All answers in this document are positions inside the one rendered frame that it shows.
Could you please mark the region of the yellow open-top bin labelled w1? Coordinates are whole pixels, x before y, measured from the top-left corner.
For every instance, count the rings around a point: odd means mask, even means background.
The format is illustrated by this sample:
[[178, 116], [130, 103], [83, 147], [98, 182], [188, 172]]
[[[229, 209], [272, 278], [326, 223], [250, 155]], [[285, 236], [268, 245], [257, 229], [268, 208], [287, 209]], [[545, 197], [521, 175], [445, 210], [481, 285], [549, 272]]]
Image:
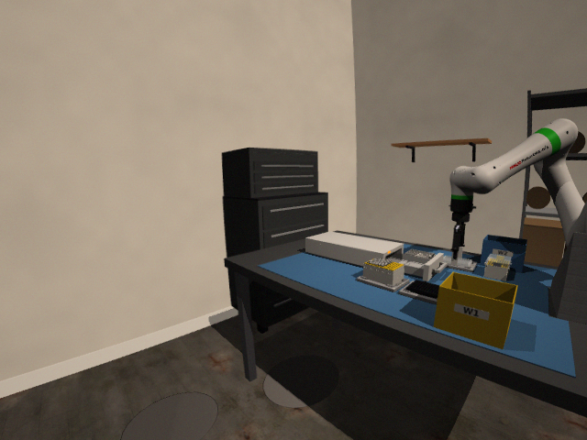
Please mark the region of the yellow open-top bin labelled w1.
[[517, 286], [452, 272], [438, 289], [434, 327], [504, 349]]

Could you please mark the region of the blue flat mat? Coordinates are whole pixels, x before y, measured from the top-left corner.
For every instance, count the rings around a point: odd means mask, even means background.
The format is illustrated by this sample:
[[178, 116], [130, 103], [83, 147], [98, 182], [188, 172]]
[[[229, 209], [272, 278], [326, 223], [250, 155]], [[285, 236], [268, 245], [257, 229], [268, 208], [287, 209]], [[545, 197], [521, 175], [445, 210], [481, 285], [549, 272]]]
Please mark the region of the blue flat mat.
[[481, 257], [462, 258], [477, 262], [473, 272], [444, 268], [425, 282], [441, 285], [454, 271], [518, 285], [504, 349], [435, 328], [436, 304], [398, 294], [404, 286], [391, 292], [357, 281], [363, 267], [305, 252], [258, 267], [409, 324], [576, 378], [569, 321], [548, 316], [548, 287], [557, 270], [524, 264], [522, 273], [509, 270], [503, 281], [483, 277]]

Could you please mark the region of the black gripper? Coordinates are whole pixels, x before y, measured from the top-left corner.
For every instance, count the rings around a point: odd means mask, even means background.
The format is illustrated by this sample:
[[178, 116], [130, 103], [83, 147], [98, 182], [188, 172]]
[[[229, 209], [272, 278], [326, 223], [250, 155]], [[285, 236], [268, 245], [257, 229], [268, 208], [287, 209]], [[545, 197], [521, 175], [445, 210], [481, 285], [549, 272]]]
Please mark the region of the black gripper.
[[[451, 265], [458, 266], [458, 259], [462, 258], [462, 250], [463, 250], [463, 247], [465, 247], [465, 245], [463, 245], [464, 244], [464, 235], [465, 235], [465, 224], [464, 223], [470, 221], [470, 213], [468, 213], [468, 214], [452, 213], [452, 221], [456, 221], [457, 223], [454, 227], [454, 235], [453, 235], [453, 242], [452, 242], [452, 249], [451, 249], [452, 250]], [[460, 244], [459, 244], [459, 242], [460, 242]]]

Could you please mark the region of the white rectangular frame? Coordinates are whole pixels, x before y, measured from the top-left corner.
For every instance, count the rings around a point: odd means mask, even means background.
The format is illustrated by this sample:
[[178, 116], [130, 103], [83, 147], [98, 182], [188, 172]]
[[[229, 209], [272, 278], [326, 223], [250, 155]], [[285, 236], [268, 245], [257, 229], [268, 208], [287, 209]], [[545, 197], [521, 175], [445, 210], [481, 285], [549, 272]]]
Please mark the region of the white rectangular frame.
[[424, 295], [420, 295], [420, 294], [417, 294], [417, 293], [413, 293], [413, 292], [407, 291], [406, 290], [407, 286], [409, 286], [412, 282], [414, 282], [414, 280], [412, 280], [410, 283], [408, 283], [406, 286], [404, 286], [398, 292], [398, 294], [403, 295], [403, 296], [406, 296], [406, 297], [414, 298], [414, 299], [417, 299], [417, 300], [420, 300], [420, 301], [423, 301], [423, 302], [437, 304], [437, 298], [434, 299], [434, 298], [431, 298], [431, 297], [427, 297], [427, 296], [424, 296]]

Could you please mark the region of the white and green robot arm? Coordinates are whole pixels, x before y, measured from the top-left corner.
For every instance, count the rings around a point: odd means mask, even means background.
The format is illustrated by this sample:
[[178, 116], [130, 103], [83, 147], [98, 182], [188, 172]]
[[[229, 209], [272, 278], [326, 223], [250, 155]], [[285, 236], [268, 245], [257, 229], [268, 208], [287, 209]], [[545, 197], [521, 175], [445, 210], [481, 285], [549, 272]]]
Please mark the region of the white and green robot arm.
[[574, 232], [587, 234], [587, 202], [581, 198], [565, 162], [577, 136], [578, 128], [572, 121], [556, 119], [497, 159], [479, 167], [456, 168], [449, 178], [450, 211], [471, 213], [477, 208], [473, 206], [473, 193], [489, 193], [534, 164], [556, 206], [568, 247]]

